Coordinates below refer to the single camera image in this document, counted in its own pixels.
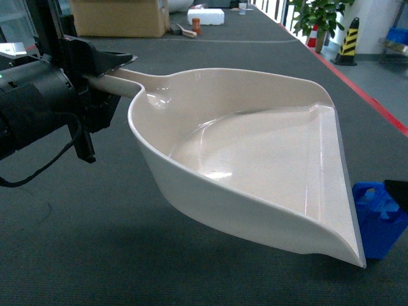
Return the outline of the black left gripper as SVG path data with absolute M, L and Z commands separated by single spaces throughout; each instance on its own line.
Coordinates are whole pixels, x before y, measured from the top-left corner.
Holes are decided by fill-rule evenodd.
M 68 76 L 77 90 L 80 116 L 86 126 L 74 141 L 77 157 L 94 163 L 95 151 L 90 133 L 110 126 L 120 97 L 91 86 L 89 77 L 103 77 L 107 73 L 132 63 L 137 56 L 122 52 L 99 51 L 87 40 L 65 36 L 61 41 Z

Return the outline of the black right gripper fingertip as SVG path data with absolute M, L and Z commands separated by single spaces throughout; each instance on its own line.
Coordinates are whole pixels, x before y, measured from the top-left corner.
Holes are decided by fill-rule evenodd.
M 387 193 L 400 205 L 407 206 L 408 182 L 400 180 L 385 180 Z

